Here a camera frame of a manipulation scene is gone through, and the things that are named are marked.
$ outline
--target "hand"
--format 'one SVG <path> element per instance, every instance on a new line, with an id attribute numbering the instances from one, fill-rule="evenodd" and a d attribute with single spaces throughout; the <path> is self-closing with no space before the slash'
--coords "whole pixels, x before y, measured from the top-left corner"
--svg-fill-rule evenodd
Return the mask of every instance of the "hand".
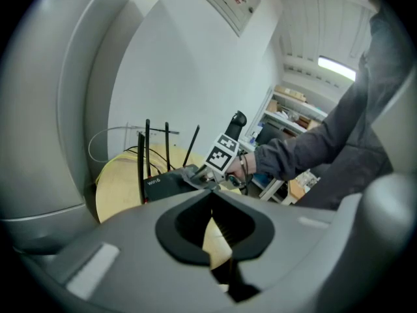
<path id="1" fill-rule="evenodd" d="M 256 173 L 256 161 L 255 161 L 255 153 L 249 153 L 247 155 L 242 156 L 243 166 L 245 167 L 247 174 Z M 226 171 L 228 174 L 232 174 L 240 179 L 242 182 L 245 181 L 245 173 L 243 172 L 242 165 L 240 164 L 239 157 L 237 156 L 230 167 Z"/>

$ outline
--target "person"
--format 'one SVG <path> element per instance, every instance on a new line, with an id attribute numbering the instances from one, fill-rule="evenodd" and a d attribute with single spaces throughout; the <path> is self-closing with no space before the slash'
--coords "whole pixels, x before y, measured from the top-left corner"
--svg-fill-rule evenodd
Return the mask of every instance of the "person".
<path id="1" fill-rule="evenodd" d="M 362 192 L 393 171 L 372 123 L 407 77 L 414 54 L 394 14 L 379 0 L 370 20 L 371 45 L 359 62 L 356 81 L 322 125 L 281 142 L 272 140 L 245 155 L 247 173 L 290 181 L 320 164 L 331 164 L 297 206 L 336 210 L 345 196 Z M 244 177 L 239 159 L 229 173 Z"/>

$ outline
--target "white wall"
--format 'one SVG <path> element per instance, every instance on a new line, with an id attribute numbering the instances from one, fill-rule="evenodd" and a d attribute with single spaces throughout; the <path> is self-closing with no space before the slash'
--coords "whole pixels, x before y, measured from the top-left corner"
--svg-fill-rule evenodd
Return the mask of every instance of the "white wall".
<path id="1" fill-rule="evenodd" d="M 206 0 L 159 0 L 122 59 L 108 127 L 169 121 L 188 147 L 200 124 L 194 151 L 204 155 L 237 110 L 250 124 L 259 109 L 266 89 L 256 79 L 260 64 L 274 60 L 265 52 L 280 14 L 278 0 L 261 0 L 239 38 Z M 110 157 L 122 151 L 123 135 L 109 134 Z"/>

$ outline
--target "white cable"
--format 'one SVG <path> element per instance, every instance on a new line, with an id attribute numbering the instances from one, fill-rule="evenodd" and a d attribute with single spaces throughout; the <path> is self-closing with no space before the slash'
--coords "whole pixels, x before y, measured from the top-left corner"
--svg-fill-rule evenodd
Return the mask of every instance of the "white cable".
<path id="1" fill-rule="evenodd" d="M 93 140 L 99 135 L 99 134 L 101 134 L 101 133 L 103 133 L 103 132 L 107 132 L 107 131 L 110 131 L 110 130 L 117 130 L 117 129 L 119 129 L 119 128 L 138 128 L 138 127 L 113 127 L 113 128 L 105 128 L 104 130 L 101 130 L 100 132 L 97 132 L 91 139 L 90 139 L 90 142 L 89 142 L 89 147 L 88 147 L 88 150 L 89 150 L 89 156 L 90 156 L 90 158 L 92 158 L 95 162 L 100 162 L 100 163 L 106 163 L 106 162 L 109 162 L 111 159 L 108 159 L 108 160 L 97 160 L 97 159 L 95 159 L 93 156 L 92 156 L 92 154 L 91 154 L 91 150 L 90 150 L 90 146 L 91 146 L 91 143 L 93 142 Z"/>

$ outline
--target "ceiling light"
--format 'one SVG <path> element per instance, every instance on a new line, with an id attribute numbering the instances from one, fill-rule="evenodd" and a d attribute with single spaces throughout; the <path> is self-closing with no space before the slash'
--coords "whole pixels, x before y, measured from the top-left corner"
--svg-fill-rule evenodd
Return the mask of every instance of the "ceiling light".
<path id="1" fill-rule="evenodd" d="M 356 80 L 356 72 L 353 69 L 346 67 L 341 63 L 338 63 L 337 61 L 331 60 L 326 57 L 319 57 L 319 66 L 327 68 L 328 70 L 331 70 L 335 73 L 341 74 L 342 76 L 351 79 L 352 81 Z"/>

